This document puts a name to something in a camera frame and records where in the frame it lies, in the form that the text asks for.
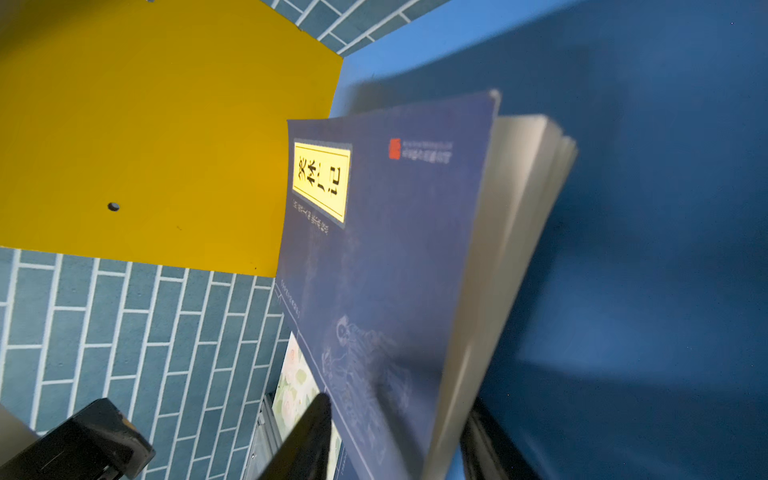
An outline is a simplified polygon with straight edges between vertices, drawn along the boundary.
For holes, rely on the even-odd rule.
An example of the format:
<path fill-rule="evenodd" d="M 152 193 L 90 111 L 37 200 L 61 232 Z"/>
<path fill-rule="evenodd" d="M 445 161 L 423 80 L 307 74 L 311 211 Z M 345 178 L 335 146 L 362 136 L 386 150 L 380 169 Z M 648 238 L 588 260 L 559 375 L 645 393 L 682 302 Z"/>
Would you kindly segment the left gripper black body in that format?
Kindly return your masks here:
<path fill-rule="evenodd" d="M 136 479 L 155 449 L 107 398 L 1 462 L 3 479 Z"/>

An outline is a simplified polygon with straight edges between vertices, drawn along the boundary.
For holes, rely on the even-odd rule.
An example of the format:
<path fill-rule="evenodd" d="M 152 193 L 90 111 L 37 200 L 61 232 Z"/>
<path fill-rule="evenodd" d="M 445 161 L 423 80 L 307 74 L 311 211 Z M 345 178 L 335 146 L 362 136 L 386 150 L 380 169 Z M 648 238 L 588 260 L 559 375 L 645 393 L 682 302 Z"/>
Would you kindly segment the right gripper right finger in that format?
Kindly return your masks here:
<path fill-rule="evenodd" d="M 466 479 L 540 479 L 480 399 L 475 400 L 468 415 L 460 449 Z"/>

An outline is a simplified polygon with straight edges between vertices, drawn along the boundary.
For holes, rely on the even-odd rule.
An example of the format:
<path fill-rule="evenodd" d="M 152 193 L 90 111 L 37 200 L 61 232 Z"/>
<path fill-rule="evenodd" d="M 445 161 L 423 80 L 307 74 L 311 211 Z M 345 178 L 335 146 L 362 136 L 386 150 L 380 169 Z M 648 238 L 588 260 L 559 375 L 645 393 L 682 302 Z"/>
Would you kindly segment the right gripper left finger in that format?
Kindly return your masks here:
<path fill-rule="evenodd" d="M 258 479 L 326 480 L 331 434 L 331 400 L 319 393 Z"/>

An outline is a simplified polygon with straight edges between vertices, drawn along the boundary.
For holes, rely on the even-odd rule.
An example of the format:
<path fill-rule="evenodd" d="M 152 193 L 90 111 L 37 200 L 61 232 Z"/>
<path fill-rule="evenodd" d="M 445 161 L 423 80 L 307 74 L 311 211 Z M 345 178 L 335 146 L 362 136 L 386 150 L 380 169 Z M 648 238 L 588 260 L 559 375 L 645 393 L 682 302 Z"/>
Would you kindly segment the blue book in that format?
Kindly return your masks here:
<path fill-rule="evenodd" d="M 500 103 L 288 124 L 276 288 L 362 479 L 446 476 L 577 156 Z"/>

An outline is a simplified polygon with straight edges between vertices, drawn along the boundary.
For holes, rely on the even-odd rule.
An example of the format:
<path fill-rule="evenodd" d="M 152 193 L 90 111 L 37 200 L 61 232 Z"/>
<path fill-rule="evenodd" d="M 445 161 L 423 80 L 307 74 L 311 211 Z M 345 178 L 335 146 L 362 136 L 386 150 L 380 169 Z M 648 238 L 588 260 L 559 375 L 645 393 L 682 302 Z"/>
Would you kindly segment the yellow shelf with coloured boards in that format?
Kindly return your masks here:
<path fill-rule="evenodd" d="M 763 1 L 5 1 L 1 403 L 238 479 L 287 121 L 496 88 L 579 154 L 480 390 L 548 479 L 767 475 Z"/>

